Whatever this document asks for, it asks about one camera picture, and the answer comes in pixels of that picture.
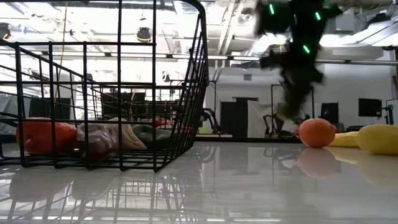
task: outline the green led light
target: green led light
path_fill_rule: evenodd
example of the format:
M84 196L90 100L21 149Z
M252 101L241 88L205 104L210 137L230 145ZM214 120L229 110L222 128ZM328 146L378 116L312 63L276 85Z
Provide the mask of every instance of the green led light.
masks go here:
M319 15L319 12L315 13L315 17L317 18L318 21L321 20L321 15Z
M275 14L274 6L273 6L272 4L269 4L269 10L270 10L270 12L271 12L271 15L274 15L274 14Z
M303 46L305 53L309 54L310 53L310 49L308 49L308 47L306 45Z

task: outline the wire mesh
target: wire mesh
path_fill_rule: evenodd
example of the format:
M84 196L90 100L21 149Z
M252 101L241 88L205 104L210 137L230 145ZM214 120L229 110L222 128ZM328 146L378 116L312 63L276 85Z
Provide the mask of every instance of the wire mesh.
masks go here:
M2 87L0 94L16 102L17 112L15 114L0 112L0 122L16 128L15 135L19 148L16 153L15 150L9 149L11 146L6 144L4 138L1 138L0 165L86 167L87 169L109 167L121 170L153 169L157 172L190 149L197 133L208 85L208 62L204 8L199 2L187 2L198 9L199 15L197 23L193 24L196 29L193 34L185 79L178 86L156 84L156 35L149 43L121 41L122 1L119 1L118 9L117 42L6 42L2 40L1 47L15 51L15 61L14 65L3 65L0 62L1 69L14 74L9 80L0 81ZM153 11L152 30L156 34L156 7ZM83 49L82 73L55 61L54 48L72 45ZM94 45L117 47L117 80L96 82L88 73L87 58L91 53L90 47ZM40 56L26 50L31 46L45 46L48 48L48 55ZM122 46L152 47L151 82L122 82ZM33 58L37 62L39 72L23 70L22 61L26 57ZM143 92L150 93L150 97L143 97ZM168 100L161 99L162 92L170 95ZM105 143L101 144L103 148L93 147L90 130L99 128L101 125L105 127L105 131L111 129L109 132L117 136L116 148L107 149L108 145ZM150 126L145 136L149 141L147 143L141 141L145 144L141 148L126 150L124 146L127 137L124 130L134 130L138 125ZM65 152L65 145L71 142L60 142L67 135L67 132L58 132L60 126L83 130L84 139L78 141L72 151ZM159 140L159 130L169 132L169 136L164 141ZM30 131L28 135L41 134L44 139L33 142L30 137L27 137L28 131Z

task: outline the black robot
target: black robot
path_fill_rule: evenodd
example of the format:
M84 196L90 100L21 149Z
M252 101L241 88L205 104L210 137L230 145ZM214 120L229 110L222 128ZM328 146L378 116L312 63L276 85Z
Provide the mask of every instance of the black robot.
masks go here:
M280 107L279 117L295 119L312 84L323 80L323 74L315 67L315 59L326 23L343 12L337 5L325 6L324 0L291 0L268 4L259 1L256 13L256 35L291 33L287 51L277 54L271 50L260 59L260 66L281 68L285 105Z

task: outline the yellow fruit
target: yellow fruit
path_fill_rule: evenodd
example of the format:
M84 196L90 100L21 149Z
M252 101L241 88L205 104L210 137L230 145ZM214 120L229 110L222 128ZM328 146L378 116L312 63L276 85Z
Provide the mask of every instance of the yellow fruit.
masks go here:
M335 140L330 143L329 146L334 147L358 147L358 142L356 140L358 135L357 131L352 131L349 133L336 134Z
M373 124L361 128L357 137L361 149L379 155L398 155L398 126Z

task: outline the computer monitor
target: computer monitor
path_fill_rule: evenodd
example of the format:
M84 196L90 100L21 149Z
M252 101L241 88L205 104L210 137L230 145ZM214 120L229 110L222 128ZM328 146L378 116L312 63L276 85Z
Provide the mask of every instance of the computer monitor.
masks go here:
M320 117L332 124L338 123L338 103L322 103Z
M358 113L360 117L381 117L382 100L358 99Z

